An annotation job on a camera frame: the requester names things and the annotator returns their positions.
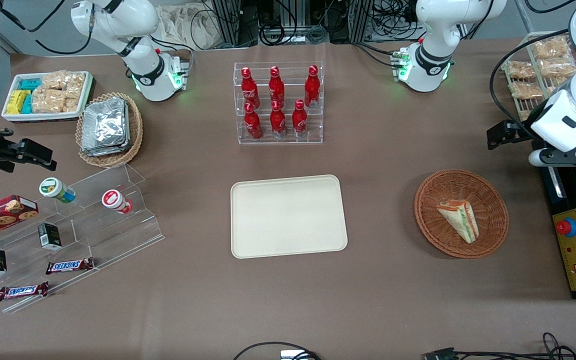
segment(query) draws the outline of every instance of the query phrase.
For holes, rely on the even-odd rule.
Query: table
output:
[[[196,53],[188,91],[153,103],[124,77],[116,55],[12,57],[12,71],[87,70],[95,95],[123,92],[142,112],[144,142],[131,162],[166,239],[13,315],[0,313],[0,359],[230,360],[256,342],[293,342],[329,360],[418,359],[462,351],[541,351],[550,331],[576,349],[576,301],[558,254],[530,145],[488,151],[503,116],[488,93],[494,64],[518,39],[464,41],[444,84],[416,93],[350,45]],[[383,44],[397,49],[402,44]],[[240,146],[234,62],[309,60],[326,67],[322,145]],[[500,77],[499,94],[510,105]],[[54,175],[73,183],[99,171],[77,155],[74,123],[0,127],[54,150]],[[505,243],[483,259],[454,259],[421,234],[412,210],[422,180],[465,169],[506,202]],[[0,198],[38,198],[52,173],[0,171]],[[231,255],[236,182],[334,174],[341,182],[343,251],[260,259]],[[279,348],[246,359],[278,359]]]

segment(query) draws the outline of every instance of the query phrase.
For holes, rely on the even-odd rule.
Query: round wicker basket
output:
[[[467,200],[479,229],[467,243],[435,208],[446,200]],[[426,178],[414,196],[414,217],[426,239],[444,253],[474,259],[497,250],[508,234],[508,210],[496,189],[481,176],[465,170],[442,170]]]
[[[130,98],[130,96],[123,93],[105,93],[98,96],[90,101],[90,103],[98,103],[100,101],[106,101],[110,98],[116,96],[117,98],[122,98],[128,103],[128,121],[130,123],[130,140],[132,141],[132,146],[126,152],[111,153],[110,155],[101,155],[98,157],[87,156],[81,150],[79,151],[79,157],[85,162],[92,166],[98,167],[112,167],[120,163],[130,162],[139,148],[142,146],[142,139],[144,139],[144,123],[142,122],[142,114],[137,109],[135,101]],[[75,133],[75,141],[77,145],[81,148],[82,146],[82,123],[83,123],[83,112],[79,115],[77,120],[77,132]]]

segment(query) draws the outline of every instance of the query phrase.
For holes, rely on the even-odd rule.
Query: red switch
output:
[[[561,234],[567,238],[574,237],[574,235],[576,235],[576,221],[571,218],[565,218],[557,221],[555,224],[555,230],[558,234]]]

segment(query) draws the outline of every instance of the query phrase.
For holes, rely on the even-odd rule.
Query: clear acrylic display stand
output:
[[[307,128],[305,137],[295,137],[293,132],[293,111],[295,100],[303,99],[306,93],[305,84],[308,78],[308,68],[318,66],[318,77],[321,82],[319,89],[319,106],[315,109],[306,109],[308,112]],[[285,85],[285,114],[286,137],[277,139],[273,136],[270,126],[270,68],[277,66],[279,74]],[[242,93],[242,68],[250,68],[250,73],[259,92],[261,106],[256,110],[261,121],[263,137],[253,139],[244,122],[244,95]],[[245,145],[273,145],[273,144],[321,144],[324,141],[324,63],[323,61],[292,61],[272,63],[235,63],[233,73],[233,89],[235,95],[235,116],[237,118],[237,138],[240,144]]]
[[[7,271],[2,287],[23,287],[48,281],[48,297],[96,274],[103,268],[164,239],[155,215],[146,208],[139,184],[145,179],[128,164],[105,169],[70,187],[77,192],[71,203],[44,197],[37,201],[39,215],[0,232],[0,250],[6,252]],[[101,203],[105,191],[117,189],[132,201],[128,214]],[[51,223],[59,228],[62,248],[41,248],[37,228]],[[48,262],[94,257],[94,269],[46,275]],[[28,296],[2,302],[4,313],[17,312],[43,297]]]

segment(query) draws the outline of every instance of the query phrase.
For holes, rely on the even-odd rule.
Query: red bottle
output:
[[[316,65],[311,65],[308,68],[308,79],[306,80],[306,96],[304,103],[309,109],[318,108],[320,105],[320,77],[318,76],[319,69]]]
[[[259,115],[255,112],[253,104],[247,102],[244,105],[244,110],[246,110],[246,115],[244,116],[244,121],[246,122],[246,129],[252,137],[252,139],[261,139],[264,135],[261,130],[261,123],[259,122]]]
[[[270,68],[270,82],[268,82],[268,88],[270,89],[270,101],[278,101],[280,109],[284,108],[284,80],[279,76],[279,68],[273,66]]]
[[[242,68],[241,77],[243,78],[241,81],[241,92],[244,93],[244,99],[247,103],[251,103],[254,106],[254,110],[259,109],[261,101],[259,100],[257,84],[250,75],[250,68]]]
[[[308,114],[304,110],[304,100],[300,98],[294,102],[294,111],[292,112],[292,130],[295,137],[306,137],[308,134],[308,129],[306,128],[307,119]]]
[[[272,101],[270,125],[272,126],[272,136],[277,139],[283,139],[286,137],[286,116],[277,100]]]

